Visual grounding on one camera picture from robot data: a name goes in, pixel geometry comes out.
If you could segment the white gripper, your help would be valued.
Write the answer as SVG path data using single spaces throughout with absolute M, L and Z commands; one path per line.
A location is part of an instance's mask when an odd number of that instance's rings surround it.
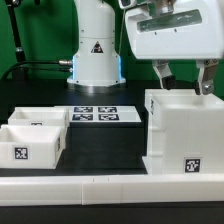
M 214 77 L 224 58 L 224 0 L 118 0 L 134 56 L 149 59 L 162 89 L 176 78 L 167 60 L 199 59 L 197 95 L 214 92 Z

